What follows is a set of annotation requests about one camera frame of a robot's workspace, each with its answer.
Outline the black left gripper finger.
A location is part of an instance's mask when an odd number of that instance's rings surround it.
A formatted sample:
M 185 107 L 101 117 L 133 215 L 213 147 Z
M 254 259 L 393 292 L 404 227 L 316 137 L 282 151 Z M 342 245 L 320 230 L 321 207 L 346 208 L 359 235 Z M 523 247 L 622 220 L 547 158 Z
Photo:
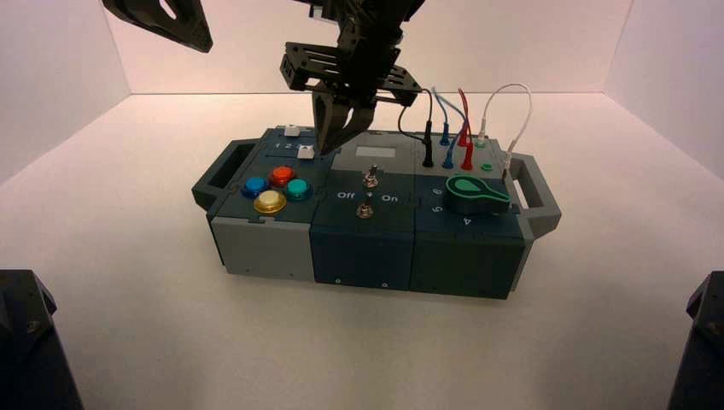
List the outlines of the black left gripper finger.
M 199 0 L 103 0 L 102 5 L 122 21 L 207 54 L 213 39 Z

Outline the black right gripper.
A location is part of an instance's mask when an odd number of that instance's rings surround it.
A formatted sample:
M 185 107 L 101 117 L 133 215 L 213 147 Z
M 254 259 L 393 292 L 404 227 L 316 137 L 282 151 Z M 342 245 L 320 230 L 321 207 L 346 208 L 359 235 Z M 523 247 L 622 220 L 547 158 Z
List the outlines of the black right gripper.
M 310 79 L 318 79 L 312 91 L 314 126 L 321 155 L 366 131 L 376 105 L 347 106 L 350 100 L 382 101 L 409 107 L 422 91 L 410 72 L 397 66 L 401 25 L 412 11 L 311 11 L 309 16 L 334 22 L 339 28 L 335 47 L 288 42 L 280 66 L 293 91 L 310 91 Z

